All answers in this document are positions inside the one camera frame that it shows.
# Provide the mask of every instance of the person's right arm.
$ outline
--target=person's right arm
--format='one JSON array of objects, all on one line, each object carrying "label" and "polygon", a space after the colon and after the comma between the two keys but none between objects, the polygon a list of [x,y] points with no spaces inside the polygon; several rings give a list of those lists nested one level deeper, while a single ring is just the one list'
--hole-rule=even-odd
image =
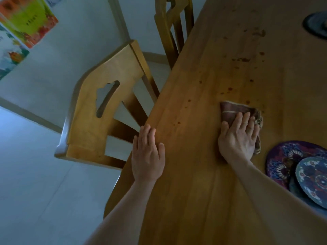
[{"label": "person's right arm", "polygon": [[242,183],[278,244],[327,244],[327,220],[259,171],[250,161],[259,126],[250,113],[221,125],[219,151]]}]

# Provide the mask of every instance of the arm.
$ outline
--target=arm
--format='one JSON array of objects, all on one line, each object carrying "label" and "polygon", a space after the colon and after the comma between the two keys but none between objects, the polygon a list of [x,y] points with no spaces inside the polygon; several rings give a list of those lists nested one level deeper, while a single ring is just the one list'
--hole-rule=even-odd
[{"label": "arm", "polygon": [[250,161],[259,134],[250,113],[221,125],[219,150],[242,183],[278,244],[326,244],[327,220],[272,181]]},{"label": "arm", "polygon": [[134,137],[132,171],[135,182],[84,245],[138,243],[147,202],[165,166],[165,147],[161,143],[157,149],[155,132],[147,124],[141,126],[139,137]]}]

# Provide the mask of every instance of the forearm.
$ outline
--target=forearm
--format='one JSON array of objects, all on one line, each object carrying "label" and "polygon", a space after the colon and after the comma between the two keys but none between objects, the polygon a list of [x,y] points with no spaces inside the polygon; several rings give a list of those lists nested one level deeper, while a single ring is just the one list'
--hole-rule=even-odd
[{"label": "forearm", "polygon": [[250,161],[234,161],[231,166],[279,244],[325,244],[326,220]]},{"label": "forearm", "polygon": [[137,244],[154,184],[155,181],[134,182],[85,245]]}]

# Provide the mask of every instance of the floral poster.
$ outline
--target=floral poster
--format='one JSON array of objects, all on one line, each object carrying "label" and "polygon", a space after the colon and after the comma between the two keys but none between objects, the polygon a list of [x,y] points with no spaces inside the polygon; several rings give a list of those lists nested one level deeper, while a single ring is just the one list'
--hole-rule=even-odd
[{"label": "floral poster", "polygon": [[58,2],[60,2],[61,0],[46,0],[48,2],[48,4],[50,5],[50,7],[55,6]]},{"label": "floral poster", "polygon": [[28,54],[29,51],[0,25],[0,80]]},{"label": "floral poster", "polygon": [[44,0],[0,0],[0,22],[32,48],[58,20]]}]

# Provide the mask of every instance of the hand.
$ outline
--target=hand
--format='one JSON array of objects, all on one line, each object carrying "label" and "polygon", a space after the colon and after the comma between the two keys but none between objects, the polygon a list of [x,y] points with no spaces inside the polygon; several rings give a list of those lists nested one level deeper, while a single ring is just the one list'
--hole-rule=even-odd
[{"label": "hand", "polygon": [[218,146],[221,155],[228,163],[245,159],[249,161],[253,156],[255,141],[259,135],[260,127],[254,124],[255,117],[250,118],[250,113],[238,113],[229,128],[226,121],[221,123],[221,134]]},{"label": "hand", "polygon": [[165,146],[159,143],[157,149],[155,133],[156,129],[146,124],[141,126],[139,137],[134,137],[132,171],[135,181],[156,181],[164,171]]}]

